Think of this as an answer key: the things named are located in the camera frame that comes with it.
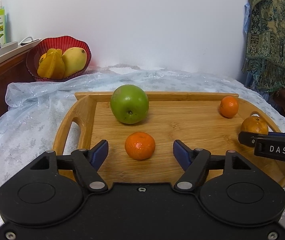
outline white wall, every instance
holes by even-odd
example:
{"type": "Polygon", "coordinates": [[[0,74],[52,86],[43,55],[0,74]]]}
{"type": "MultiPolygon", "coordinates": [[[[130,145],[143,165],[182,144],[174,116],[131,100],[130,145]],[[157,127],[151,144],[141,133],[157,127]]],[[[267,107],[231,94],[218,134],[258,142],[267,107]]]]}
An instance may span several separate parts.
{"type": "Polygon", "coordinates": [[[126,63],[243,78],[247,0],[2,0],[12,40],[70,35],[92,64],[126,63]]]}

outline green scarf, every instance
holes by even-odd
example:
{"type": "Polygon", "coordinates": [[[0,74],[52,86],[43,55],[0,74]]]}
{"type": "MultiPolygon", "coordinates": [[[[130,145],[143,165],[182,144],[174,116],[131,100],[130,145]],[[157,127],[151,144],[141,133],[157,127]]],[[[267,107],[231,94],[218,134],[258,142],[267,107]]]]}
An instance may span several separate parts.
{"type": "Polygon", "coordinates": [[[243,71],[258,89],[285,88],[285,0],[249,0],[251,8],[243,71]]]}

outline bamboo tray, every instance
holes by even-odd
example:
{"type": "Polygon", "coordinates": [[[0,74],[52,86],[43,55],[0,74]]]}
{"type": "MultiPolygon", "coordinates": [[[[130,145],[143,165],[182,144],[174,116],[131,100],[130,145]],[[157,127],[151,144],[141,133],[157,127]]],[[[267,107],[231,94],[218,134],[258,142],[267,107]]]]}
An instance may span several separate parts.
{"type": "MultiPolygon", "coordinates": [[[[257,157],[253,148],[241,145],[238,134],[242,121],[253,114],[265,119],[268,126],[280,132],[275,123],[260,109],[238,98],[237,94],[197,92],[146,92],[149,112],[145,120],[124,125],[116,120],[109,101],[113,92],[75,93],[77,102],[63,119],[54,141],[53,150],[62,155],[72,122],[79,125],[81,134],[78,148],[92,148],[102,139],[109,143],[109,153],[98,173],[110,187],[113,182],[171,182],[183,174],[172,153],[172,144],[181,140],[191,149],[203,148],[214,155],[236,150],[264,171],[282,187],[285,186],[285,162],[257,157]],[[225,96],[238,98],[239,111],[231,119],[218,112],[225,96]],[[143,131],[155,139],[153,156],[144,161],[131,159],[125,152],[126,138],[143,131]]],[[[59,171],[74,179],[72,171],[59,171]]],[[[222,170],[210,171],[208,178],[219,176],[222,170]]]]}

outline yellow fruit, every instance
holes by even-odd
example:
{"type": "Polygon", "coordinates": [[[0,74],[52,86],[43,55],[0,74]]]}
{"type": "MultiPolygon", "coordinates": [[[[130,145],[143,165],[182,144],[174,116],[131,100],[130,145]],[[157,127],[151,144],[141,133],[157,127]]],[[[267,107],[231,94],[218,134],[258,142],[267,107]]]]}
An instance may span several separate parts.
{"type": "Polygon", "coordinates": [[[240,130],[242,132],[268,134],[268,125],[266,121],[259,116],[249,116],[241,124],[240,130]]]}
{"type": "Polygon", "coordinates": [[[62,56],[62,55],[63,55],[63,51],[62,51],[62,49],[56,49],[56,51],[59,53],[59,55],[60,55],[60,56],[62,56]]]}
{"type": "Polygon", "coordinates": [[[44,53],[43,55],[41,55],[41,58],[39,59],[39,65],[40,65],[41,62],[44,60],[44,58],[46,58],[46,53],[44,53]]]}
{"type": "Polygon", "coordinates": [[[53,52],[56,52],[56,49],[52,48],[52,49],[47,50],[46,56],[52,54],[53,52]]]}
{"type": "Polygon", "coordinates": [[[87,53],[83,48],[73,47],[65,51],[62,59],[66,66],[65,78],[84,68],[87,61],[87,53]]]}
{"type": "Polygon", "coordinates": [[[44,78],[61,79],[65,72],[65,64],[59,52],[47,55],[37,69],[37,74],[44,78]]]}

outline red bowl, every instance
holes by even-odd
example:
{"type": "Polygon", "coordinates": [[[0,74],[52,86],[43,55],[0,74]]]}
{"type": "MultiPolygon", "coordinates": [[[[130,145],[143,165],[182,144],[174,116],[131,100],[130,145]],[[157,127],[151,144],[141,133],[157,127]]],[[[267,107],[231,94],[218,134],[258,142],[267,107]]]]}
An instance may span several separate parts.
{"type": "Polygon", "coordinates": [[[33,75],[34,79],[36,81],[50,81],[50,82],[64,82],[67,80],[70,80],[74,77],[80,76],[86,68],[89,65],[91,59],[91,52],[90,49],[87,45],[87,43],[83,41],[79,41],[74,39],[73,37],[70,36],[61,36],[57,38],[47,38],[42,40],[37,46],[33,47],[27,54],[27,59],[26,59],[26,66],[30,74],[33,75]],[[41,58],[41,55],[47,52],[47,50],[54,48],[54,49],[62,49],[63,53],[72,47],[79,47],[83,48],[86,53],[87,53],[87,61],[82,70],[79,70],[78,72],[63,78],[63,79],[51,79],[51,78],[42,78],[38,76],[37,74],[37,69],[39,66],[39,59],[41,58]]]}

